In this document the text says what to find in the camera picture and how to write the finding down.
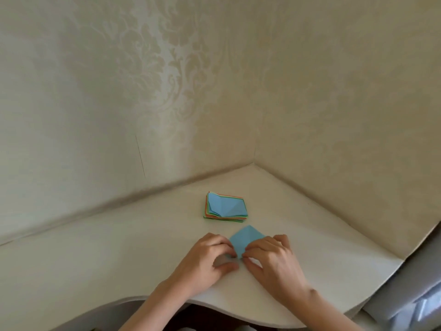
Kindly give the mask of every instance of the person's left hand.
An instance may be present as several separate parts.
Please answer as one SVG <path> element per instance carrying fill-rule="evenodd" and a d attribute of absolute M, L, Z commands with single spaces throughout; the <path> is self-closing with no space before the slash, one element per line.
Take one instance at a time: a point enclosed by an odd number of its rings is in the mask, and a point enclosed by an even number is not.
<path fill-rule="evenodd" d="M 187 298 L 207 290 L 227 273 L 239 269 L 235 262 L 213 266 L 214 260 L 223 254 L 237 257 L 233 245 L 227 238 L 206 234 L 190 249 L 166 280 L 168 285 L 179 288 Z"/>

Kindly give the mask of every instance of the blue paper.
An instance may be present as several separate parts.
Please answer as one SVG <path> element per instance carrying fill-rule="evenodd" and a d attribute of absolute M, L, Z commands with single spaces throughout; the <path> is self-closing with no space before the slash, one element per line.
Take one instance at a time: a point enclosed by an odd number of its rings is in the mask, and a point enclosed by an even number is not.
<path fill-rule="evenodd" d="M 220 217 L 237 217 L 248 215 L 243 199 L 219 196 L 214 193 L 208 193 L 208 207 L 211 213 Z"/>
<path fill-rule="evenodd" d="M 265 237 L 258 232 L 251 225 L 239 230 L 237 233 L 231 236 L 230 242 L 233 244 L 234 250 L 237 253 L 237 257 L 242 258 L 242 253 L 245 252 L 245 247 L 252 241 Z"/>

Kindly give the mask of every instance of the desk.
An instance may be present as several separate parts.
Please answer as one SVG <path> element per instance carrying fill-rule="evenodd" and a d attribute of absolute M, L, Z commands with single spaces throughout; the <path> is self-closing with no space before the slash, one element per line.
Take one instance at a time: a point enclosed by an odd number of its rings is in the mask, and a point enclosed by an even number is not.
<path fill-rule="evenodd" d="M 204 219 L 208 191 L 242 196 L 244 223 Z M 372 295 L 403 260 L 250 165 L 0 247 L 0 326 L 47 331 L 119 300 L 146 297 L 207 232 L 251 224 L 287 234 L 307 279 L 339 311 Z M 279 328 L 302 324 L 241 264 L 192 303 Z"/>

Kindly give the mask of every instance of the wallpaper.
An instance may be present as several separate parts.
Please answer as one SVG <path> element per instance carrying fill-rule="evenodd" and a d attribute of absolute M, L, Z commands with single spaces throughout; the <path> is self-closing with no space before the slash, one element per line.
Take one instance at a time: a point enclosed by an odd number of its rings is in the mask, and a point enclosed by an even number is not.
<path fill-rule="evenodd" d="M 251 163 L 269 1 L 0 0 L 0 244 Z"/>
<path fill-rule="evenodd" d="M 290 0 L 256 162 L 407 257 L 441 218 L 441 0 Z"/>

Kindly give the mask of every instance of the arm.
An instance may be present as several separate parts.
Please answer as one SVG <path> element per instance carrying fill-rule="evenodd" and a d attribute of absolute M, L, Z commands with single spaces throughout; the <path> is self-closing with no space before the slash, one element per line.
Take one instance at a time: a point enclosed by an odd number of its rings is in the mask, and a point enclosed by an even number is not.
<path fill-rule="evenodd" d="M 328 303 L 306 281 L 286 235 L 251 242 L 243 262 L 260 284 L 314 331 L 360 331 L 361 328 Z M 257 259 L 262 267 L 249 258 Z"/>
<path fill-rule="evenodd" d="M 237 256 L 224 236 L 206 234 L 199 239 L 172 275 L 157 286 L 119 331 L 162 330 L 185 301 L 239 268 L 234 262 L 214 267 L 214 260 L 223 254 Z"/>

